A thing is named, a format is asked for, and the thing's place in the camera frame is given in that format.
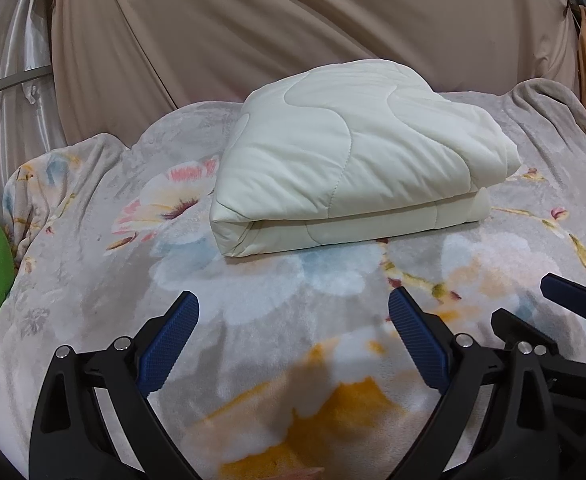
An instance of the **gray blanket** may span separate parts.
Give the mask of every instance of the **gray blanket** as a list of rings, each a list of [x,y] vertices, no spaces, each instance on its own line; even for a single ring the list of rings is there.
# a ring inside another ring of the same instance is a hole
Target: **gray blanket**
[[[498,344],[506,308],[586,360],[586,321],[544,300],[555,272],[586,284],[586,112],[563,86],[449,94],[488,110],[524,166],[490,190],[478,224],[227,260],[208,225],[218,158],[239,105],[203,103],[155,123],[131,150],[102,134],[22,166],[4,215],[19,274],[0,311],[0,447],[23,473],[55,348],[106,348],[181,290],[201,316],[150,403],[203,478],[320,466],[327,479],[385,478],[438,393],[388,322],[406,286],[453,332]],[[107,396],[106,423],[135,464]],[[464,459],[476,414],[452,464]]]

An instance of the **blue gripper pad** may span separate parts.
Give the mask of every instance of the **blue gripper pad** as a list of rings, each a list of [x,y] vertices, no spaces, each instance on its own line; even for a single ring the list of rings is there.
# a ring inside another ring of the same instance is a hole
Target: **blue gripper pad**
[[[198,323],[198,298],[188,292],[183,294],[180,300],[172,315],[140,357],[137,387],[144,397],[164,386],[175,361]]]
[[[412,297],[396,288],[388,298],[388,313],[427,386],[444,395],[450,384],[448,355],[426,324]]]
[[[540,285],[542,295],[586,319],[586,287],[555,274],[547,274]]]

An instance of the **satin fabric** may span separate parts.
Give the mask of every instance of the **satin fabric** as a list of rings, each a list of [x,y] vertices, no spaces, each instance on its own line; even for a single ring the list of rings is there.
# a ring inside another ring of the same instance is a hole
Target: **satin fabric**
[[[0,0],[0,78],[50,63],[44,0]],[[65,145],[51,75],[0,92],[0,217],[19,165]]]

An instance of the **pink flower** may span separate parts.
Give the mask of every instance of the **pink flower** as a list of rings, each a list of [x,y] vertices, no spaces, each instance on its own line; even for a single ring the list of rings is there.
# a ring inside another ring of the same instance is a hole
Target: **pink flower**
[[[122,209],[113,223],[113,234],[147,231],[142,241],[150,240],[157,229],[213,191],[218,164],[215,156],[203,162],[184,162],[154,176],[139,197]]]
[[[568,218],[569,212],[566,211],[563,207],[555,207],[551,209],[551,216],[554,220],[565,220]]]

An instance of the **flower pattern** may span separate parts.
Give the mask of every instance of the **flower pattern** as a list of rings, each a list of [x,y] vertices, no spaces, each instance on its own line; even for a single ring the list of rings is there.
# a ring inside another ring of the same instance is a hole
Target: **flower pattern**
[[[388,256],[388,238],[381,238],[377,240],[377,243],[382,249],[382,259],[380,261],[380,267],[386,276],[386,281],[391,289],[399,286],[413,286],[425,290],[435,298],[439,304],[444,304],[449,301],[460,300],[460,295],[454,290],[450,290],[445,283],[434,283],[420,276],[409,274],[401,269],[391,261]]]
[[[151,256],[159,261],[151,276],[165,290],[195,293],[205,305],[200,322],[215,316],[232,326],[251,322],[285,304],[304,286],[332,296],[360,294],[382,255],[374,242],[365,242],[225,258],[207,221],[202,220],[205,225],[197,239],[189,232],[173,237],[182,231],[180,222],[156,239]]]
[[[142,241],[150,240],[164,226],[199,204],[202,198],[213,192],[218,162],[216,156],[202,162],[184,162],[149,180],[113,224],[113,234],[126,236],[106,249],[120,248],[140,234],[144,234]],[[206,208],[198,209],[200,213],[208,214]],[[189,218],[191,224],[199,228],[201,214]]]
[[[487,321],[486,313],[498,308],[532,322],[535,304],[527,291],[538,290],[548,272],[560,273],[550,256],[512,233],[482,233],[478,242],[451,234],[444,241],[441,265],[444,282],[461,297],[457,308],[464,314],[450,324],[457,331],[477,332],[477,324]],[[483,332],[489,335],[487,342],[497,342],[490,328]]]
[[[520,216],[527,216],[541,222],[544,227],[550,229],[553,234],[560,238],[566,238],[572,242],[577,257],[580,259],[580,263],[586,269],[586,247],[575,235],[567,232],[563,227],[560,226],[559,222],[566,220],[569,217],[569,212],[563,207],[555,207],[551,209],[551,218],[541,218],[532,214],[530,211],[524,209],[513,209],[508,207],[493,207],[495,211],[502,211],[505,213],[516,214]]]
[[[16,267],[22,264],[26,249],[42,229],[52,234],[52,222],[63,215],[75,197],[69,190],[83,162],[74,149],[38,156],[22,164],[7,182],[2,197],[3,229]],[[14,212],[16,200],[22,207],[18,213]]]
[[[524,173],[521,173],[521,170],[519,170],[516,174],[508,177],[506,180],[513,181],[520,178],[525,180],[536,180],[538,182],[544,182],[546,180],[537,168],[528,168]]]
[[[39,307],[29,310],[20,325],[20,335],[22,336],[22,339],[26,336],[32,336],[40,332],[44,328],[49,314],[50,310],[47,308]]]

